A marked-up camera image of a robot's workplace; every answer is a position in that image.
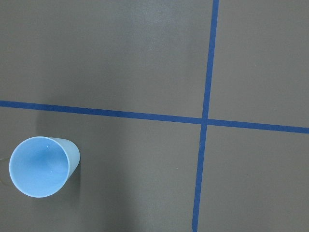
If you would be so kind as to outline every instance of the cup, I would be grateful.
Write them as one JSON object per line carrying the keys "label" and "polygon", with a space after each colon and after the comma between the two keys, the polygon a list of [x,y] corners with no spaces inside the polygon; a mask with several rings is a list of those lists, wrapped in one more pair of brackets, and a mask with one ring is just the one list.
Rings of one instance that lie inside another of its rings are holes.
{"label": "cup", "polygon": [[9,171],[14,185],[30,197],[58,192],[80,160],[77,146],[66,139],[32,137],[12,153]]}

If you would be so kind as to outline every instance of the blue tape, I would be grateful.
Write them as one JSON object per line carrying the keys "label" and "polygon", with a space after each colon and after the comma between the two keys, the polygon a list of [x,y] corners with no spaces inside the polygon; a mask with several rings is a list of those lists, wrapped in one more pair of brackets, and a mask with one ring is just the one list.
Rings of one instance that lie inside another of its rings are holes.
{"label": "blue tape", "polygon": [[182,117],[182,116],[170,116],[170,115],[157,115],[157,114],[146,114],[146,113],[134,113],[126,111],[116,110],[101,110],[92,108],[81,108],[72,106],[61,106],[61,105],[47,105],[37,103],[27,103],[18,101],[0,101],[1,107],[29,109],[29,110],[44,110],[44,111],[55,111],[65,112],[83,115],[99,115],[99,116],[110,116],[110,117],[124,117],[124,118],[136,118],[136,119],[147,119],[155,121],[165,122],[181,122],[191,124],[201,124],[202,119],[196,117]]}
{"label": "blue tape", "polygon": [[284,131],[293,133],[304,133],[309,134],[309,128],[306,127],[291,127],[291,126],[281,126],[273,124],[262,124],[262,123],[252,123],[252,122],[237,122],[237,121],[226,121],[217,119],[208,119],[208,125],[221,126],[221,127],[237,127],[237,128],[247,128],[247,129],[257,129],[257,130],[267,130],[267,131]]}
{"label": "blue tape", "polygon": [[206,83],[205,83],[204,102],[203,102],[203,115],[202,115],[201,132],[199,137],[199,150],[197,158],[197,177],[195,184],[194,204],[193,204],[192,232],[197,232],[197,226],[198,226],[199,204],[201,198],[204,155],[205,155],[206,137],[207,137],[207,121],[208,121],[209,103],[211,97],[211,79],[212,79],[214,50],[216,43],[218,8],[219,8],[219,0],[213,0],[212,14],[211,14],[211,32],[209,39],[208,59],[206,68]]}

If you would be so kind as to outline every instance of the blue cup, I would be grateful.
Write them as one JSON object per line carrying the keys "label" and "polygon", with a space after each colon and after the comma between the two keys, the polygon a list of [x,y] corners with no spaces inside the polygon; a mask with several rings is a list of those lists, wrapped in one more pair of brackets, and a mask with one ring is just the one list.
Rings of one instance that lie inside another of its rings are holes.
{"label": "blue cup", "polygon": [[14,185],[30,197],[59,191],[80,160],[77,146],[66,139],[32,137],[19,144],[10,159]]}

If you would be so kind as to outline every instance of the gray tile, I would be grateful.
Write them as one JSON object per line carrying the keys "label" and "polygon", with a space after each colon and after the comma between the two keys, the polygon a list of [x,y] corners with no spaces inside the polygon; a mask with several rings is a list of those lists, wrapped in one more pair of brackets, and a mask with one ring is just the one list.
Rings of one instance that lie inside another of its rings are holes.
{"label": "gray tile", "polygon": [[212,127],[199,232],[306,232],[309,135]]}
{"label": "gray tile", "polygon": [[4,1],[0,98],[201,117],[203,1]]}
{"label": "gray tile", "polygon": [[[190,231],[199,125],[0,108],[0,154],[43,135],[77,144],[81,165],[35,199],[0,183],[6,232]],[[3,182],[12,185],[8,162]]]}
{"label": "gray tile", "polygon": [[210,117],[309,127],[309,2],[219,7]]}

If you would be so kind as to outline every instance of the cup rim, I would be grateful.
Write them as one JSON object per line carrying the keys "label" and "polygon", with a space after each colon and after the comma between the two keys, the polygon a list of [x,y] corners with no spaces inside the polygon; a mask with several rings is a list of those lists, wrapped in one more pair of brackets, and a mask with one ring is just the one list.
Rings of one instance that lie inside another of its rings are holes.
{"label": "cup rim", "polygon": [[[41,139],[46,139],[46,140],[51,140],[53,141],[54,143],[56,143],[61,149],[62,151],[64,152],[64,154],[66,155],[67,157],[67,162],[68,162],[68,170],[67,170],[67,174],[66,174],[66,177],[65,179],[63,180],[63,183],[61,184],[61,186],[59,188],[57,188],[55,191],[51,192],[51,193],[48,193],[46,195],[34,195],[34,194],[29,194],[27,193],[27,191],[24,191],[22,190],[18,184],[16,184],[16,180],[12,177],[11,175],[11,170],[12,170],[12,167],[11,167],[11,160],[12,160],[12,157],[13,156],[16,156],[16,151],[18,150],[19,147],[21,147],[24,143],[26,143],[27,141],[29,140],[33,140],[33,139],[38,139],[38,138],[41,138]],[[66,150],[64,149],[64,147],[56,140],[54,140],[53,138],[51,137],[46,137],[46,136],[34,136],[34,137],[31,137],[31,138],[28,138],[24,141],[22,141],[13,151],[11,157],[10,157],[10,162],[9,162],[9,173],[10,173],[10,177],[11,177],[11,180],[12,182],[14,183],[14,185],[16,186],[16,188],[21,191],[22,193],[26,194],[27,196],[30,196],[30,197],[35,197],[35,198],[42,198],[42,197],[48,197],[48,196],[51,196],[53,194],[55,194],[56,192],[58,192],[63,186],[64,184],[66,183],[66,181],[68,180],[68,177],[69,177],[69,173],[70,173],[70,159],[69,159],[69,156],[66,152]]]}

